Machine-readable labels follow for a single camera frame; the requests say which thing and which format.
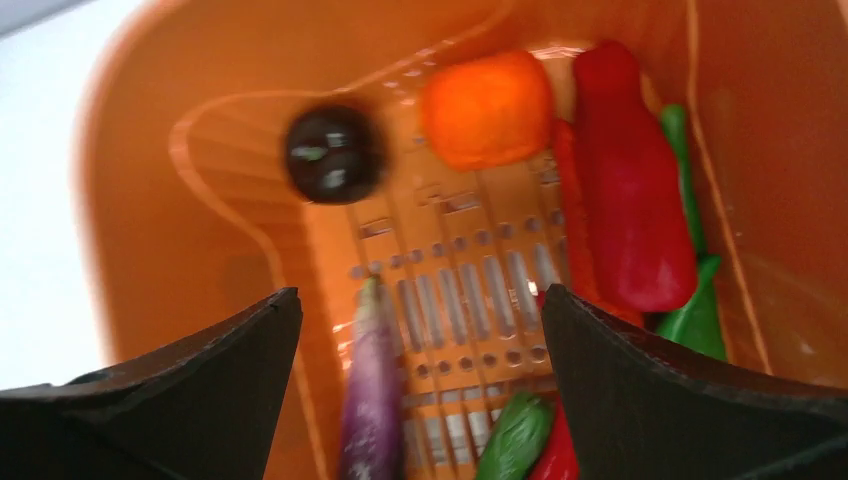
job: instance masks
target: orange vegetable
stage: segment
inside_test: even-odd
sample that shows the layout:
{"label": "orange vegetable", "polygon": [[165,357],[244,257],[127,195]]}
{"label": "orange vegetable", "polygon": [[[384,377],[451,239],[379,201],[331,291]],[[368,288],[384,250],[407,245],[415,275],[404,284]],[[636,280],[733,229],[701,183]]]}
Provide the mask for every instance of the orange vegetable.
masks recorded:
{"label": "orange vegetable", "polygon": [[420,104],[431,148],[456,170],[521,161],[550,142],[553,92],[542,63],[524,50],[437,72]]}
{"label": "orange vegetable", "polygon": [[586,210],[574,161],[574,130],[565,120],[556,120],[553,130],[554,158],[559,169],[562,211],[565,215],[565,238],[571,288],[578,296],[601,310],[638,327],[644,327],[645,320],[640,312],[613,305],[601,298],[598,292],[598,282],[595,278],[592,251],[589,248],[589,236],[586,229]]}

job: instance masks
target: red chili pepper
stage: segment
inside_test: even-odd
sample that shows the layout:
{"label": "red chili pepper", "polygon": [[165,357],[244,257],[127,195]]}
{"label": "red chili pepper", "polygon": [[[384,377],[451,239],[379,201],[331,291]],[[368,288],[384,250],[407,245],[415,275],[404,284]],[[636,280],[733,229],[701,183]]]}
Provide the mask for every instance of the red chili pepper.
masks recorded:
{"label": "red chili pepper", "polygon": [[562,403],[557,402],[556,416],[545,451],[536,462],[528,480],[577,480],[577,454],[571,442],[571,432],[565,419]]}
{"label": "red chili pepper", "polygon": [[620,43],[574,61],[575,158],[603,297],[642,312],[682,307],[698,283],[677,161]]}
{"label": "red chili pepper", "polygon": [[586,211],[580,193],[574,162],[574,131],[565,120],[554,121],[553,150],[559,171],[562,211],[565,216],[565,238],[571,288],[578,296],[601,310],[638,327],[645,325],[638,311],[620,308],[601,298],[595,280],[592,252],[586,232]]}

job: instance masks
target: black ball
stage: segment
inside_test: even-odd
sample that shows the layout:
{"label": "black ball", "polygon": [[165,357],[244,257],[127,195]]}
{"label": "black ball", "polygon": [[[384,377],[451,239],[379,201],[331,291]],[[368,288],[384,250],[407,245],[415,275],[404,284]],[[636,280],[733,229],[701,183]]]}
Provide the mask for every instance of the black ball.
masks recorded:
{"label": "black ball", "polygon": [[382,176],[383,145],[359,110],[321,106],[292,122],[284,166],[294,187],[315,203],[353,203],[370,195]]}

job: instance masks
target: orange bin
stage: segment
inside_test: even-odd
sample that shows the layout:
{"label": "orange bin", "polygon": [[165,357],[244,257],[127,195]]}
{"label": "orange bin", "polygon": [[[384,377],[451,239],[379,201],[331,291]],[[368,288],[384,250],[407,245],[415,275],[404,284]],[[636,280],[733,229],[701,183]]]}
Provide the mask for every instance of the orange bin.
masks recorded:
{"label": "orange bin", "polygon": [[[455,173],[421,137],[417,94],[444,65],[524,48],[571,118],[572,59],[616,39],[652,108],[692,114],[731,361],[848,387],[845,3],[155,2],[112,53],[83,138],[115,360],[297,286],[303,331],[266,477],[331,479],[354,295],[379,269],[409,478],[472,478],[510,392],[555,388],[531,290],[567,282],[567,239],[549,155]],[[284,176],[282,137],[335,100],[368,105],[390,173],[364,201],[308,204]]]}

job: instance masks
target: green pepper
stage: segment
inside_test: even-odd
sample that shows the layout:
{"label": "green pepper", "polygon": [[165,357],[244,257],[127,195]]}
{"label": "green pepper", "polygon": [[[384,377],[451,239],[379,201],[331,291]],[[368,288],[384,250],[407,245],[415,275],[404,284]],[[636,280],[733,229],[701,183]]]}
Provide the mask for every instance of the green pepper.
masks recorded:
{"label": "green pepper", "polygon": [[528,392],[515,394],[495,424],[474,478],[524,479],[547,444],[553,419],[553,410],[541,398]]}
{"label": "green pepper", "polygon": [[707,240],[692,187],[692,165],[686,141],[686,110],[680,105],[669,105],[663,109],[660,122],[677,157],[683,209],[699,262],[697,290],[686,305],[666,315],[660,322],[657,334],[696,352],[727,361],[718,321],[715,287],[712,284],[721,259],[707,255]]}

